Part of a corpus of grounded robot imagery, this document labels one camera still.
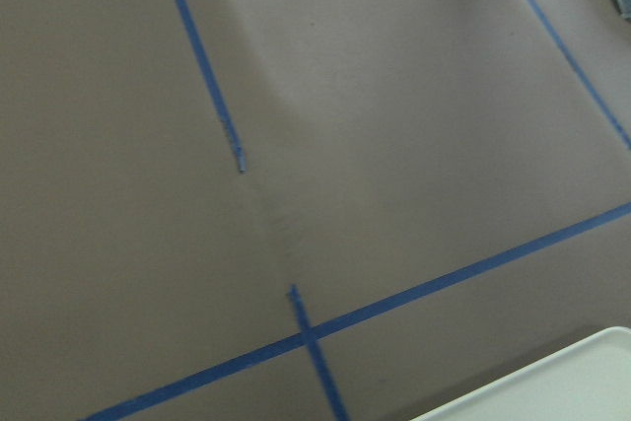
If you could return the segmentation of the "white bear tray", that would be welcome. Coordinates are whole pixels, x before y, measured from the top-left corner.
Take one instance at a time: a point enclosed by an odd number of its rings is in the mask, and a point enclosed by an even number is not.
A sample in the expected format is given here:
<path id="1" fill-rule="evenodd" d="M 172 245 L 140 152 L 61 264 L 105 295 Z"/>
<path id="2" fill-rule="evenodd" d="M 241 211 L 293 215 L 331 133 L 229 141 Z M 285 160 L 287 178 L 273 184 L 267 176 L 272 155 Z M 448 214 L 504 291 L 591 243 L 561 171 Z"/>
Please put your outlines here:
<path id="1" fill-rule="evenodd" d="M 630 329 L 603 329 L 418 418 L 628 420 Z"/>

